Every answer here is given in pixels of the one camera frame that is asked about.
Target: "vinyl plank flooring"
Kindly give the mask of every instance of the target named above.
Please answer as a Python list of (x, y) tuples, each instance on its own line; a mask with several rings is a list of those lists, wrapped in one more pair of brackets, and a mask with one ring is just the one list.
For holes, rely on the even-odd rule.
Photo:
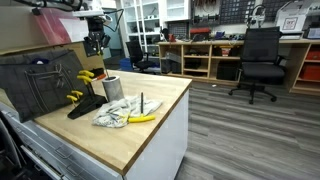
[(176, 179), (320, 179), (320, 97), (267, 87), (277, 102), (192, 83), (188, 149)]

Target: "desk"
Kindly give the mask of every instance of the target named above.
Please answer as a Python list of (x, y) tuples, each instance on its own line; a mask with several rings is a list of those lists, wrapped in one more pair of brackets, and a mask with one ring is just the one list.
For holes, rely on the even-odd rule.
[[(36, 151), (68, 179), (173, 179), (185, 150), (188, 134), (190, 79), (120, 71), (125, 96), (139, 95), (163, 101), (156, 120), (132, 123), (120, 129), (92, 126), (98, 110), (76, 120), (67, 118), (73, 105), (19, 123), (4, 94), (0, 109), (9, 119), (27, 151)], [(105, 95), (100, 81), (95, 92)]]
[[(181, 73), (167, 73), (163, 75), (186, 77), (195, 81), (235, 86), (239, 83), (239, 78), (232, 81), (217, 79), (217, 69), (220, 61), (240, 61), (240, 57), (215, 56), (212, 51), (215, 46), (229, 46), (232, 44), (233, 46), (241, 47), (243, 43), (244, 41), (230, 42), (223, 40), (206, 42), (160, 42), (158, 43), (160, 66), (162, 66), (163, 61), (166, 59), (166, 52), (175, 52), (179, 55), (181, 54)], [(299, 77), (300, 71), (305, 63), (320, 63), (320, 61), (306, 59), (309, 49), (315, 45), (320, 45), (320, 40), (280, 40), (280, 47), (285, 46), (286, 48), (289, 48), (290, 51), (288, 55), (289, 60), (285, 65), (285, 86), (289, 92), (320, 95), (320, 81), (309, 81)], [(199, 52), (205, 53), (206, 55), (185, 55), (185, 53), (190, 49), (195, 49)], [(201, 66), (198, 69), (184, 68), (184, 63), (189, 59), (194, 58), (201, 59)]]

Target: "black office chair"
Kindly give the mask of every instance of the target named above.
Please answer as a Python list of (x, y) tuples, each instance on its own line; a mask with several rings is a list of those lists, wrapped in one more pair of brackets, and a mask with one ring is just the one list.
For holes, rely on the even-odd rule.
[(250, 91), (251, 100), (249, 104), (253, 104), (254, 93), (256, 91), (271, 96), (271, 101), (277, 101), (277, 97), (268, 91), (264, 86), (257, 86), (256, 81), (262, 79), (280, 79), (285, 75), (284, 69), (279, 66), (280, 60), (278, 56), (279, 38), (281, 32), (279, 27), (247, 29), (244, 46), (241, 54), (242, 75), (245, 79), (254, 80), (252, 84), (239, 83), (233, 91), (247, 90)]
[(144, 73), (145, 69), (152, 67), (154, 62), (149, 61), (149, 53), (143, 53), (139, 41), (126, 42), (128, 51), (130, 54), (130, 62), (133, 68), (133, 65), (139, 68), (139, 71)]

